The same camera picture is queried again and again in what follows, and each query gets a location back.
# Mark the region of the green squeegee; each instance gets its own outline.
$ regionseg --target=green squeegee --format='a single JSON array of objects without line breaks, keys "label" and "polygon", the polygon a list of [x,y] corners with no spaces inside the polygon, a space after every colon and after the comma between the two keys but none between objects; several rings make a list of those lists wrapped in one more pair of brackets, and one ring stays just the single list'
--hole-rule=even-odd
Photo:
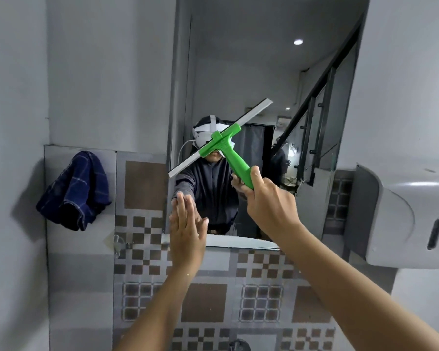
[{"label": "green squeegee", "polygon": [[234,173],[240,177],[244,184],[249,188],[254,188],[250,178],[250,166],[244,161],[243,158],[240,157],[238,153],[234,151],[231,144],[231,137],[240,132],[240,127],[242,125],[250,121],[253,117],[262,112],[272,103],[273,101],[267,98],[252,108],[249,112],[244,114],[228,128],[224,129],[222,132],[216,131],[212,133],[211,140],[201,147],[197,152],[188,157],[188,159],[172,169],[169,172],[169,177],[174,177],[200,157],[205,158],[213,151],[219,150],[223,153]]}]

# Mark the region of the plaid towel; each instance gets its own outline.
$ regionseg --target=plaid towel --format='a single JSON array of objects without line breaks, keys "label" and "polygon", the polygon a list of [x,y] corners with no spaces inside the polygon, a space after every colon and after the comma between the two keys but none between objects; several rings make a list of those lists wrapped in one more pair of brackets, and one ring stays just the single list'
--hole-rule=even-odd
[{"label": "plaid towel", "polygon": [[92,152],[83,151],[47,187],[36,209],[48,220],[77,231],[85,230],[110,204],[109,185],[101,162]]}]

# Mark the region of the squeegee handle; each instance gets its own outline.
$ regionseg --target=squeegee handle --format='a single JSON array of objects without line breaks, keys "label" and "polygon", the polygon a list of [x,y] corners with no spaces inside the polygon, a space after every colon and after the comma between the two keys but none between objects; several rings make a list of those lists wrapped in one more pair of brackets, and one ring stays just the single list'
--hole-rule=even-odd
[{"label": "squeegee handle", "polygon": [[247,165],[244,159],[241,158],[230,145],[225,145],[221,151],[223,152],[224,157],[228,161],[234,173],[240,177],[247,187],[254,189],[252,179],[250,178],[250,166]]}]

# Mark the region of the ceiling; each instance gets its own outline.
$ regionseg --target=ceiling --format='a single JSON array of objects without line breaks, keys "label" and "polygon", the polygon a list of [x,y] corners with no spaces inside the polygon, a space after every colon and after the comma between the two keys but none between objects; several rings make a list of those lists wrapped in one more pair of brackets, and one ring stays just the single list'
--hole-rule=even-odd
[{"label": "ceiling", "polygon": [[338,49],[368,1],[194,0],[199,56],[304,70]]}]

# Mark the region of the white vr headset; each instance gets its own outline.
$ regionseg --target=white vr headset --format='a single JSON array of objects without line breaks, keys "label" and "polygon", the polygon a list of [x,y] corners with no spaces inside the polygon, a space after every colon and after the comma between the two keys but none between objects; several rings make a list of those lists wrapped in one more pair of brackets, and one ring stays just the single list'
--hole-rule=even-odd
[{"label": "white vr headset", "polygon": [[211,135],[214,132],[216,132],[217,130],[221,132],[228,127],[229,127],[229,125],[227,125],[227,124],[216,123],[216,117],[213,115],[210,115],[210,123],[200,125],[199,127],[196,127],[193,129],[193,138],[195,140],[194,146],[197,149],[200,149],[207,142],[209,142],[211,140]]}]

